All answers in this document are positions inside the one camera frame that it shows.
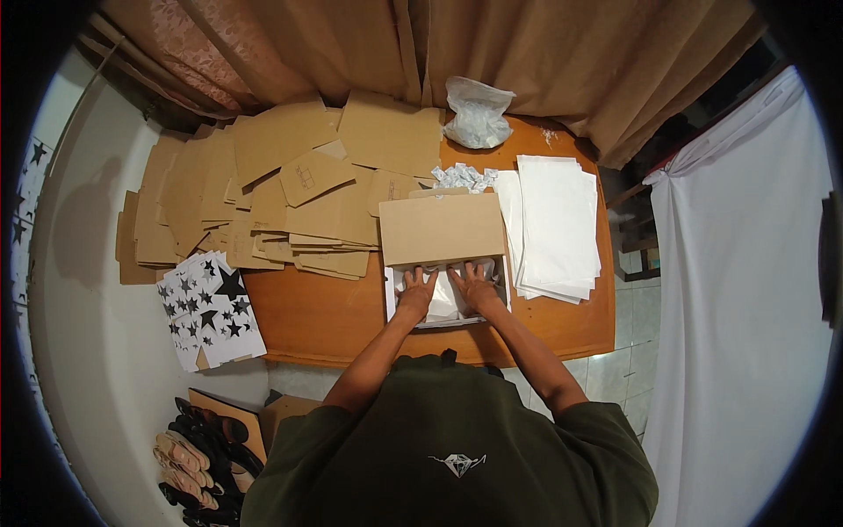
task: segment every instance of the stack of white paper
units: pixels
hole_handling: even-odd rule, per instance
[[[518,296],[578,304],[600,275],[597,177],[574,158],[518,156],[494,187],[507,225]]]
[[[235,358],[266,354],[240,269],[229,267],[225,255],[193,255],[157,284],[175,352],[189,372],[205,363],[216,368]]]

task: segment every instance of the wall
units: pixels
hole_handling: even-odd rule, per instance
[[[91,74],[68,56],[34,134],[61,134]],[[114,525],[183,525],[152,457],[155,433],[177,414],[174,396],[191,386],[250,403],[267,395],[261,360],[184,372],[155,287],[118,282],[117,213],[157,141],[157,127],[98,80],[56,153],[32,240],[30,328],[45,404],[73,471]]]

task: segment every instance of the wooden table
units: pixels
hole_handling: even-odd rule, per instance
[[[563,131],[546,140],[542,129],[507,117],[512,136],[498,148],[475,151],[451,141],[441,149],[442,166],[463,162],[485,168],[517,169],[518,154],[575,157],[583,170],[597,166],[574,147]],[[603,188],[598,178],[597,244],[602,271],[589,300],[579,305],[539,297],[527,301],[512,290],[513,313],[562,359],[587,357],[615,348],[615,280]],[[244,274],[260,333],[268,353],[264,359],[344,368],[386,323],[381,254],[369,257],[366,277],[358,282],[299,272],[288,266],[279,272]],[[451,347],[457,360],[469,364],[515,363],[497,332],[487,323],[462,328],[415,330],[399,354],[418,357]]]

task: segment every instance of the white backdrop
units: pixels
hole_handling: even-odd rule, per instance
[[[645,182],[662,265],[652,525],[746,525],[807,432],[831,341],[817,275],[829,161],[796,71]]]

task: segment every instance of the hand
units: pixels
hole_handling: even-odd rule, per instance
[[[404,291],[395,290],[399,296],[398,309],[395,315],[405,315],[412,320],[413,325],[418,324],[427,316],[427,308],[430,307],[430,299],[433,298],[433,287],[436,285],[436,278],[439,270],[432,272],[427,283],[424,283],[424,271],[416,267],[416,277],[409,271],[404,272]]]
[[[465,262],[465,279],[460,278],[452,267],[448,268],[448,276],[457,284],[465,303],[477,313],[486,316],[490,310],[503,306],[494,284],[486,281],[483,264],[475,269],[470,261]]]

